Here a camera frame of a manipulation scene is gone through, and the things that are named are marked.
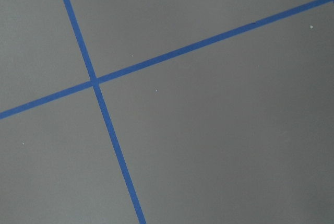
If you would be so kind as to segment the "blue tape grid lines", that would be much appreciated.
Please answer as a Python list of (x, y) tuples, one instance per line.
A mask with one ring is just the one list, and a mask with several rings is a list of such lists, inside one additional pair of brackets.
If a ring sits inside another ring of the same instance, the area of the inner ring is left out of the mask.
[(181, 56), (183, 54), (207, 47), (209, 45), (215, 44), (217, 42), (221, 42), (223, 40), (235, 37), (239, 34), (242, 33), (246, 33), (248, 31), (263, 27), (265, 25), (268, 25), (270, 23), (294, 16), (296, 14), (300, 14), (302, 12), (305, 12), (307, 10), (311, 10), (313, 8), (328, 4), (328, 3), (332, 3), (333, 0), (314, 0), (305, 4), (302, 4), (300, 6), (296, 6), (293, 7), (291, 9), (282, 11), (280, 13), (274, 14), (272, 16), (260, 19), (258, 21), (254, 21), (251, 23), (248, 23), (246, 25), (242, 25), (240, 27), (231, 29), (229, 31), (223, 32), (221, 34), (200, 40), (198, 42), (192, 43), (190, 45), (184, 46), (182, 48), (173, 50), (171, 52), (167, 52), (161, 55), (158, 55), (154, 58), (150, 58), (148, 60), (145, 60), (143, 62), (140, 63), (136, 63), (134, 65), (116, 70), (114, 72), (111, 72), (109, 74), (103, 75), (98, 77), (96, 75), (96, 72), (94, 70), (91, 58), (89, 56), (87, 47), (86, 47), (86, 43), (84, 41), (84, 38), (82, 36), (81, 30), (80, 30), (80, 26), (79, 23), (77, 21), (73, 6), (71, 4), (70, 0), (62, 0), (63, 4), (65, 6), (66, 12), (67, 12), (67, 16), (69, 18), (71, 27), (73, 29), (73, 33), (75, 35), (76, 38), (76, 42), (79, 46), (80, 49), (80, 53), (81, 56), (83, 58), (88, 76), (89, 76), (89, 80), (83, 83), (80, 83), (78, 85), (66, 88), (64, 90), (55, 92), (53, 94), (47, 95), (45, 97), (42, 97), (40, 99), (36, 99), (27, 103), (24, 103), (22, 105), (19, 105), (17, 107), (5, 110), (3, 112), (1, 112), (1, 119), (5, 119), (8, 118), (10, 116), (19, 114), (21, 112), (25, 112), (28, 111), (32, 108), (36, 108), (39, 107), (43, 104), (47, 104), (50, 103), (52, 101), (58, 100), (60, 98), (63, 98), (65, 96), (68, 95), (72, 95), (75, 93), (78, 93), (80, 91), (92, 88), (95, 94), (95, 97), (97, 99), (100, 111), (102, 113), (103, 116), (103, 120), (104, 123), (106, 125), (106, 129), (108, 131), (109, 137), (110, 137), (110, 141), (111, 144), (113, 146), (114, 149), (114, 153), (116, 155), (117, 158), (117, 162), (119, 164), (122, 176), (124, 178), (126, 187), (127, 187), (127, 191), (129, 193), (129, 196), (131, 198), (132, 201), (132, 205), (133, 208), (135, 210), (137, 219), (139, 221), (139, 223), (146, 223), (146, 219), (145, 219), (145, 215), (144, 212), (142, 210), (141, 204), (140, 204), (140, 200), (137, 196), (130, 172), (128, 170), (121, 146), (119, 144), (118, 141), (118, 137), (117, 134), (115, 132), (113, 123), (112, 123), (112, 118), (111, 115), (107, 109), (106, 103), (105, 103), (105, 99), (101, 90), (101, 84), (109, 82), (111, 80), (120, 78), (120, 77), (124, 77), (126, 75), (129, 75), (131, 73), (137, 72), (139, 70), (145, 69), (147, 67), (153, 66), (153, 65), (157, 65), (159, 63), (162, 63), (164, 61), (170, 60), (172, 58)]

